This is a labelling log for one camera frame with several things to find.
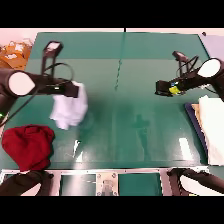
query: red cloth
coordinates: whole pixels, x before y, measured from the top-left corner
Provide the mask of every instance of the red cloth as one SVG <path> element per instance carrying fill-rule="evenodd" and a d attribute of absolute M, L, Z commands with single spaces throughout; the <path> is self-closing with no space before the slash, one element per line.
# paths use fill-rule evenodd
<path fill-rule="evenodd" d="M 54 131 L 47 126 L 27 125 L 8 129 L 2 137 L 2 147 L 18 164 L 21 172 L 42 170 L 50 161 Z"/>

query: yellow tag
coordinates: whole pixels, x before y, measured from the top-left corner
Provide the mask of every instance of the yellow tag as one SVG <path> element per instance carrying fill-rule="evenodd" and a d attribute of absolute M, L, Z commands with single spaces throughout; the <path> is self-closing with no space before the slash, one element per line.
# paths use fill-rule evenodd
<path fill-rule="evenodd" d="M 173 86 L 173 87 L 169 88 L 169 91 L 170 91 L 172 94 L 178 94 L 178 93 L 181 92 L 176 86 Z"/>

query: glossy table surface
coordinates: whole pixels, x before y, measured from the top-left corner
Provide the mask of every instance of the glossy table surface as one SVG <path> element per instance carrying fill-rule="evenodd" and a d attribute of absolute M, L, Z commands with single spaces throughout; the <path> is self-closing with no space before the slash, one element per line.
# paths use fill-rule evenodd
<path fill-rule="evenodd" d="M 88 95 L 83 122 L 68 131 L 49 119 L 52 96 L 36 96 L 5 126 L 48 125 L 55 132 L 48 169 L 105 169 L 206 165 L 199 138 L 184 109 L 197 103 L 207 90 L 194 89 L 184 96 L 154 94 L 158 80 L 176 77 L 174 50 L 198 55 L 200 66 L 208 59 L 197 35 L 160 33 L 39 33 L 26 71 L 40 73 L 42 49 L 50 40 L 62 41 L 57 62 L 75 70 Z M 56 68 L 56 77 L 69 78 L 67 68 Z M 20 98 L 11 111 L 27 97 Z M 81 141 L 75 158 L 75 140 Z M 180 141 L 188 143 L 186 155 Z M 16 169 L 0 149 L 0 168 Z"/>

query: stack of folded cloth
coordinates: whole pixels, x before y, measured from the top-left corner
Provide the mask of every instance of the stack of folded cloth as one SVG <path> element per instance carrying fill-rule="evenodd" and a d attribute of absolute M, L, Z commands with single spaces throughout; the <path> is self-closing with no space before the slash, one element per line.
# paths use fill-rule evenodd
<path fill-rule="evenodd" d="M 199 104 L 185 104 L 194 128 L 208 155 L 210 165 L 224 165 L 224 102 L 220 98 L 199 98 Z"/>

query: white towel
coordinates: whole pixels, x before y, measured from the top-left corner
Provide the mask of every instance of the white towel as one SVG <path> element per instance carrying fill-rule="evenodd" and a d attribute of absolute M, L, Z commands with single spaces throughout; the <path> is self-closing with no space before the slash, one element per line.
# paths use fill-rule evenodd
<path fill-rule="evenodd" d="M 53 96 L 54 107 L 50 119 L 55 120 L 57 127 L 64 130 L 68 130 L 69 125 L 77 126 L 83 120 L 88 108 L 84 84 L 75 81 L 73 84 L 79 86 L 77 98 L 63 95 Z"/>
<path fill-rule="evenodd" d="M 200 119 L 208 148 L 208 163 L 224 165 L 224 102 L 220 98 L 199 99 Z"/>

